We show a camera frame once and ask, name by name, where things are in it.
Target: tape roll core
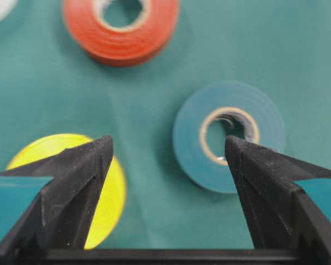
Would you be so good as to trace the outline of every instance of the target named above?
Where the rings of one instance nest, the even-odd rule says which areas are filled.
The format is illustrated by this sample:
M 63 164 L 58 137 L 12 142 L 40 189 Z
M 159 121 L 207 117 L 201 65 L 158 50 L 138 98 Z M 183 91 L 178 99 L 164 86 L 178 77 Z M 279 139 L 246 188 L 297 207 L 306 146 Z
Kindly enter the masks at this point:
M 218 108 L 206 117 L 200 128 L 201 147 L 208 158 L 212 159 L 218 164 L 228 166 L 228 162 L 226 160 L 218 158 L 215 156 L 215 154 L 213 154 L 206 141 L 206 134 L 209 125 L 217 118 L 220 118 L 224 115 L 236 119 L 239 123 L 243 125 L 245 139 L 249 142 L 258 144 L 260 140 L 260 131 L 255 119 L 245 110 L 236 107 Z
M 150 0 L 138 0 L 141 3 L 142 10 L 134 22 L 132 22 L 130 25 L 122 27 L 111 26 L 107 21 L 104 20 L 104 12 L 113 1 L 115 0 L 94 0 L 93 2 L 93 9 L 96 20 L 100 23 L 100 25 L 108 30 L 116 32 L 128 32 L 135 30 L 147 20 L 147 17 L 151 11 Z

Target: green cloth background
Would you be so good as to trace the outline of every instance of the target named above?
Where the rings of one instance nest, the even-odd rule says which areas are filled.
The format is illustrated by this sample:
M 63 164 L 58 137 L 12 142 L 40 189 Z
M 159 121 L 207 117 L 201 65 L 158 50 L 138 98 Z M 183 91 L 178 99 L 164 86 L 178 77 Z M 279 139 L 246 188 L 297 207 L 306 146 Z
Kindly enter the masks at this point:
M 331 0 L 182 0 L 168 47 L 132 68 L 92 61 L 61 1 L 20 0 L 0 23 L 0 171 L 43 136 L 109 134 L 128 197 L 103 247 L 251 248 L 238 197 L 193 184 L 172 150 L 183 102 L 219 81 L 261 89 L 285 154 L 331 169 Z

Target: blue tape roll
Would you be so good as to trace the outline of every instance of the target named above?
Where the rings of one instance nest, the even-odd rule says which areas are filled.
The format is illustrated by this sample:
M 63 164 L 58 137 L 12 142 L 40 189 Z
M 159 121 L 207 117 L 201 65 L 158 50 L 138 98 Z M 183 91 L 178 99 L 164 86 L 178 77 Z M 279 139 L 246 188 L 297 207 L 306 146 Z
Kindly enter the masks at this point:
M 206 189 L 236 193 L 227 162 L 215 157 L 206 143 L 207 126 L 223 115 L 243 125 L 246 140 L 278 152 L 285 146 L 284 123 L 264 93 L 238 82 L 209 85 L 182 106 L 173 128 L 173 145 L 183 170 Z

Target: yellow tape roll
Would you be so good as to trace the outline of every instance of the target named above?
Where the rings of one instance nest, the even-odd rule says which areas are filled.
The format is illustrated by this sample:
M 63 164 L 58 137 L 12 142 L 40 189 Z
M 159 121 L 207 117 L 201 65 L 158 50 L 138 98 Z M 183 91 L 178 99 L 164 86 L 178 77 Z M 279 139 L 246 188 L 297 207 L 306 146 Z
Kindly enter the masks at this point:
M 66 148 L 73 148 L 93 141 L 77 134 L 56 134 L 41 138 L 23 148 L 10 162 L 7 169 L 19 167 L 43 158 L 56 155 Z M 99 245 L 114 229 L 126 199 L 124 171 L 114 156 L 93 216 L 89 233 L 84 245 L 91 249 Z

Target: red tape roll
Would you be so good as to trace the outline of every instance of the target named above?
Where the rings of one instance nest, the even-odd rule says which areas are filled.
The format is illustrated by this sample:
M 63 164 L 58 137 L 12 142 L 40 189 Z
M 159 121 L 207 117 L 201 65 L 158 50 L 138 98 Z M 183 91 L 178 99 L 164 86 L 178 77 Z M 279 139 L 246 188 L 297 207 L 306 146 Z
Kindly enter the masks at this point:
M 112 0 L 65 0 L 63 16 L 74 39 L 96 61 L 112 66 L 143 63 L 167 44 L 179 13 L 178 0 L 139 0 L 142 11 L 129 26 L 116 28 L 103 19 Z

